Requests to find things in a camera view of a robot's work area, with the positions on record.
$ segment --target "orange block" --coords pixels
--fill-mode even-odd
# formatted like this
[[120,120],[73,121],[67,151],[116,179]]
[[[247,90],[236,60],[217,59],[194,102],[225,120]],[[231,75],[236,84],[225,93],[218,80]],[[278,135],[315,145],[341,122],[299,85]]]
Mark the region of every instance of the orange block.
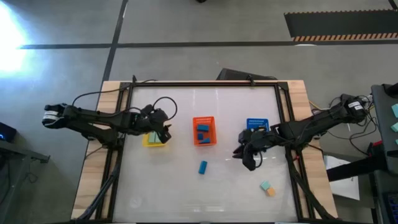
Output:
[[266,190],[266,192],[267,192],[267,195],[270,196],[270,197],[275,196],[275,190],[272,187],[268,188]]

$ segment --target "orange basket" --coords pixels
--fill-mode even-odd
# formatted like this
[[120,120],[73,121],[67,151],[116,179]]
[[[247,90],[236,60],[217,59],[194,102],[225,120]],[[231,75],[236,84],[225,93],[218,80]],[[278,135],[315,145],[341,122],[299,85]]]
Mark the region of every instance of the orange basket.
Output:
[[[205,124],[209,126],[208,132],[198,131],[198,124]],[[210,143],[200,144],[198,140],[198,133],[203,134],[203,139],[210,138]],[[212,146],[217,143],[216,138],[216,123],[213,116],[208,117],[195,117],[193,118],[193,144],[196,146]]]

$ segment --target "blue basket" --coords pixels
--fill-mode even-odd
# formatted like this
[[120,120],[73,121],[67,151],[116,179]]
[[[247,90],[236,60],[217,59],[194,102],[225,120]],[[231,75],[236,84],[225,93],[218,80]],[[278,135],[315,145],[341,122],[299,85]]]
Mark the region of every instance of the blue basket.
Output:
[[246,129],[264,127],[269,131],[268,119],[248,118],[246,120]]

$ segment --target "black mat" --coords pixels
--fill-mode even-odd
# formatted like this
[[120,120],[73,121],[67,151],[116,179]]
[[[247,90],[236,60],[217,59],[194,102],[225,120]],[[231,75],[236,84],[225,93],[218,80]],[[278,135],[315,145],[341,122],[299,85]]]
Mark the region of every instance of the black mat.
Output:
[[295,41],[385,39],[398,33],[393,10],[288,12],[285,19]]

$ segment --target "gray floor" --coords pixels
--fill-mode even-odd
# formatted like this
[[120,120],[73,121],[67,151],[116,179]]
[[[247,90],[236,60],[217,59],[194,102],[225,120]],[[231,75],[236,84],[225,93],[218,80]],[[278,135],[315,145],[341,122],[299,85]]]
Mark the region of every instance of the gray floor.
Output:
[[[1,43],[110,43],[121,0],[0,2]],[[389,8],[386,0],[130,0],[119,42],[290,40],[283,13]],[[32,165],[39,180],[26,182],[9,223],[48,223],[70,217],[87,141],[69,130],[41,125],[46,104],[71,103],[100,89],[109,49],[10,50],[0,45],[0,121],[18,129],[17,143],[51,155]],[[367,95],[373,84],[395,83],[396,45],[118,49],[110,80],[214,80],[223,67],[305,80],[308,96],[320,106],[342,93]],[[97,96],[79,106],[93,109]],[[359,130],[351,126],[351,131]],[[348,136],[345,125],[331,130]],[[378,134],[356,140],[365,148]],[[361,157],[348,142],[322,138],[326,152]],[[336,198],[339,216],[371,222],[368,208]]]

